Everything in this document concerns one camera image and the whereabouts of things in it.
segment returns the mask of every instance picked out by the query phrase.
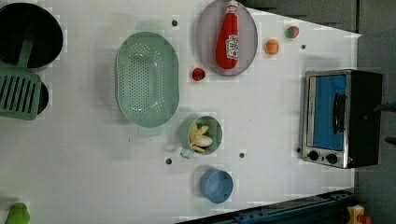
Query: ketchup label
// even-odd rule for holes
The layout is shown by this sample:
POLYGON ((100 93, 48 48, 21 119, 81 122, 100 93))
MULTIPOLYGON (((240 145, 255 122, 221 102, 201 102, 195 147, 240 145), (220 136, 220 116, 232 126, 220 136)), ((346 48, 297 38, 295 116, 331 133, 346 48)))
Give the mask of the ketchup label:
POLYGON ((237 35, 230 35, 226 40, 227 58, 238 60, 239 40, 237 35))
POLYGON ((225 13, 233 13, 233 14, 235 14, 235 15, 238 15, 238 7, 229 6, 229 7, 227 7, 227 9, 225 10, 225 13))

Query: toaster oven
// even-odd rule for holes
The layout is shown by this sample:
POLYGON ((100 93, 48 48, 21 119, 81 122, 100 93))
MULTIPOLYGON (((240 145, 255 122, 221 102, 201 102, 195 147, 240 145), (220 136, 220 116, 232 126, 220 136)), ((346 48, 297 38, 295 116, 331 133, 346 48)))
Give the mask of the toaster oven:
POLYGON ((339 168, 378 163, 382 75, 307 72, 303 160, 339 168))

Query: black pot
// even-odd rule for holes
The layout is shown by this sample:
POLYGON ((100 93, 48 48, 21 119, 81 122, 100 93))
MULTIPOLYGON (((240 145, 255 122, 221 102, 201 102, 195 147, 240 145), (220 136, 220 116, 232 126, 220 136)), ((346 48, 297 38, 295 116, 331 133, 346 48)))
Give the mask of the black pot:
POLYGON ((55 18, 33 4, 15 3, 0 9, 0 57, 7 63, 18 63, 28 24, 35 27, 35 42, 27 67, 46 67, 61 53, 64 35, 55 18))

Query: blue bowl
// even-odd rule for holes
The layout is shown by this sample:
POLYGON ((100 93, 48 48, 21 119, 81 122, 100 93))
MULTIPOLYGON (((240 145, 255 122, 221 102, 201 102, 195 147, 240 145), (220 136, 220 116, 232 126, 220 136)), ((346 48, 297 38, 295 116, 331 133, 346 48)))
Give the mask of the blue bowl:
POLYGON ((224 171, 211 168, 201 177, 202 194, 212 203, 224 203, 233 192, 233 178, 224 171))

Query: white countertop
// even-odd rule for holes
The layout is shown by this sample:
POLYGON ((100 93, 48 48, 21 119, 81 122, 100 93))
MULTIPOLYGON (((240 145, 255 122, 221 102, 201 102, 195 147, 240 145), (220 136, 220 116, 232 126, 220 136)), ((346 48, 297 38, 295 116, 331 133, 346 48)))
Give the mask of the white countertop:
POLYGON ((34 121, 0 119, 0 222, 19 200, 31 224, 172 223, 354 186, 354 170, 302 161, 295 149, 305 71, 356 67, 358 35, 250 10, 256 59, 244 74, 220 77, 194 47, 195 23, 210 2, 38 1, 58 17, 67 43, 39 72, 51 94, 45 112, 34 121), (158 137, 139 136, 115 99, 115 55, 139 21, 159 22, 179 58, 179 107, 158 137), (297 39, 283 36, 290 24, 300 28, 297 39), (275 57, 262 49, 269 37, 281 44, 275 57), (199 83, 191 80, 196 66, 207 74, 199 83), (223 143, 214 155, 185 160, 177 128, 192 113, 217 118, 223 143), (225 203, 200 195, 208 166, 233 176, 225 203))

